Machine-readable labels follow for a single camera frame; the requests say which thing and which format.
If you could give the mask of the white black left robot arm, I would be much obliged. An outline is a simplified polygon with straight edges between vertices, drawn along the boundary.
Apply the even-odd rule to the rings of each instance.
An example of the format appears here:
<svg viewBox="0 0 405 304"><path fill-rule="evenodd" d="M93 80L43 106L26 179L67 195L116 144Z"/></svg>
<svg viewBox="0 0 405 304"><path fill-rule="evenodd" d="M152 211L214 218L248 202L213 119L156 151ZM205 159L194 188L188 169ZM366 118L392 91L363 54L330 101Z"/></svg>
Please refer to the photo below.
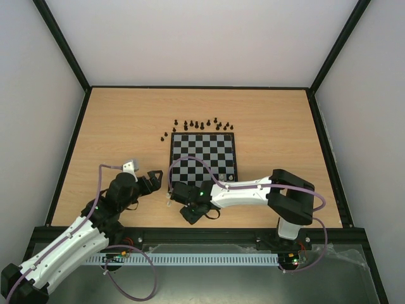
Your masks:
<svg viewBox="0 0 405 304"><path fill-rule="evenodd" d="M135 251L121 242L120 215L140 197L159 190L163 173L153 170L137 177L133 169L120 171L107 189L97 188L95 199L54 241L22 264L2 270L1 295L7 303L47 303L56 287L92 255L105 249Z"/></svg>

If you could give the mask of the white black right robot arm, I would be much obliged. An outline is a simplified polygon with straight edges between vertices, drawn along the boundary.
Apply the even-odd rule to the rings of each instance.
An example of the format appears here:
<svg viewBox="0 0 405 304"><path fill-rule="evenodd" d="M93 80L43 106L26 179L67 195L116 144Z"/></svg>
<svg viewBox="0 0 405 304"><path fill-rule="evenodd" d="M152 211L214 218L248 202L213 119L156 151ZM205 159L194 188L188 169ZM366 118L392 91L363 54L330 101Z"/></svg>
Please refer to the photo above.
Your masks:
<svg viewBox="0 0 405 304"><path fill-rule="evenodd" d="M209 211L231 206L268 206L278 216L276 240L290 248L302 227L313 223L315 187L312 183L282 169L271 176L245 182L207 180L200 186L176 182L170 199L184 207L180 213L195 224Z"/></svg>

